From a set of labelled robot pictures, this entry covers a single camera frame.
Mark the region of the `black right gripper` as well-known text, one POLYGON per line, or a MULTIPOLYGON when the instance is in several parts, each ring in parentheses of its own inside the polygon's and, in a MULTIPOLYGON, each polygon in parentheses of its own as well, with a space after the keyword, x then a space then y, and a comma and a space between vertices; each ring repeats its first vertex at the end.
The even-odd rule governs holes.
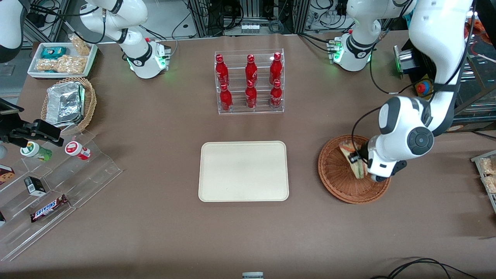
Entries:
POLYGON ((44 141, 62 147, 64 139, 60 138, 61 130, 42 119, 33 121, 34 133, 25 132, 24 125, 27 122, 19 116, 23 111, 24 108, 0 99, 0 138, 3 143, 26 148, 29 141, 44 141))

